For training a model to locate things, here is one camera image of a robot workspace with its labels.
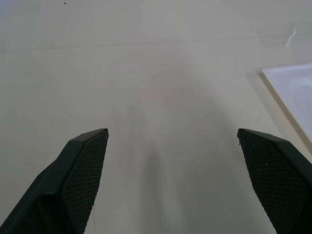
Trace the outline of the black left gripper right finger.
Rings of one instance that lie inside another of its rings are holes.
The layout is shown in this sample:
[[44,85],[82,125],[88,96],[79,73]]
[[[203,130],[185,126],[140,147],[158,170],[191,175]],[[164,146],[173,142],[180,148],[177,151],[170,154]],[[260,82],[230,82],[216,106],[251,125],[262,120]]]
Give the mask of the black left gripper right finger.
[[278,234],[312,232],[312,164],[287,140],[237,132],[252,187]]

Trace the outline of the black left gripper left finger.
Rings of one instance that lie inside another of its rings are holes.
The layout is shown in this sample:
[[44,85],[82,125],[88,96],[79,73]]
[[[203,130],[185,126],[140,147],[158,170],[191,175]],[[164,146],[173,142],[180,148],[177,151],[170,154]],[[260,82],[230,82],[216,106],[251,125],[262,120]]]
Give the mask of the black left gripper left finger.
[[0,227],[2,234],[82,234],[98,193],[108,129],[68,141]]

